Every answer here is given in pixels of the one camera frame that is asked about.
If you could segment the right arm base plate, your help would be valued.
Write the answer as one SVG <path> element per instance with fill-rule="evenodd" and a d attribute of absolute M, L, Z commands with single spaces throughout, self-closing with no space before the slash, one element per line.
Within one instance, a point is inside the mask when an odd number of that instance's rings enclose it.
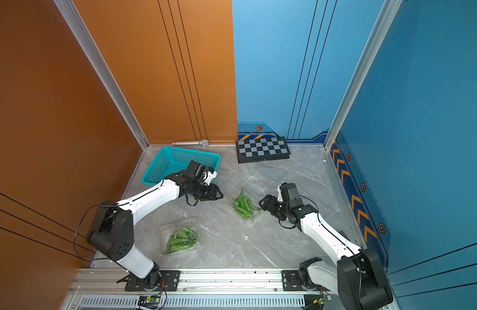
<path fill-rule="evenodd" d="M 321 291 L 321 289 L 323 289 L 323 291 L 331 293 L 330 290 L 320 285 L 310 287 L 304 285 L 300 278 L 300 271 L 298 269 L 282 270 L 280 273 L 282 276 L 282 288 L 284 291 Z"/>

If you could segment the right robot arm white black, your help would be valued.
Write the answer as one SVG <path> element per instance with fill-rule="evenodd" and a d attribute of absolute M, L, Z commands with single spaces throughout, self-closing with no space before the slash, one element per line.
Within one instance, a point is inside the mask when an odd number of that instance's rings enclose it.
<path fill-rule="evenodd" d="M 345 309 L 380 309 L 393 302 L 393 293 L 379 255 L 362 249 L 343 237 L 319 213 L 316 203 L 300 196 L 287 201 L 267 195 L 261 209 L 313 239 L 335 266 L 312 258 L 302 263 L 300 273 L 305 287 L 321 286 L 339 296 Z"/>

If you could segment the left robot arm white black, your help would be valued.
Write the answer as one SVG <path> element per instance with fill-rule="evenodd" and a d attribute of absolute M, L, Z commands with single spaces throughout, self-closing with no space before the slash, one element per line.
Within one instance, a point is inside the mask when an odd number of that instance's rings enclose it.
<path fill-rule="evenodd" d="M 110 261 L 123 267 L 141 289 L 152 291 L 162 276 L 159 266 L 135 245 L 135 227 L 143 218 L 182 196 L 196 201 L 218 200 L 220 189 L 213 183 L 217 172 L 203 176 L 181 171 L 135 196 L 99 205 L 86 241 Z"/>

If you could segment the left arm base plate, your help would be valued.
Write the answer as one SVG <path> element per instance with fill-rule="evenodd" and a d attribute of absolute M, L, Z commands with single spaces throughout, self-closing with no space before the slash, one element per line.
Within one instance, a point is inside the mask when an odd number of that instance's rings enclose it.
<path fill-rule="evenodd" d="M 126 277 L 118 280 L 118 283 L 126 284 L 125 291 L 143 292 L 143 291 L 161 291 L 174 292 L 178 288 L 181 271 L 162 270 L 152 271 L 144 279 L 129 273 Z"/>

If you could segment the teal plastic basket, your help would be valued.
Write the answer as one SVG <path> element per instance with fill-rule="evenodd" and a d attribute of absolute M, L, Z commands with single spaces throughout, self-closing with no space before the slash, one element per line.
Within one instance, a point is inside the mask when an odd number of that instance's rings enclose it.
<path fill-rule="evenodd" d="M 144 185 L 155 186 L 164 177 L 185 170 L 192 160 L 217 171 L 221 156 L 214 152 L 164 147 L 146 169 L 141 182 Z"/>

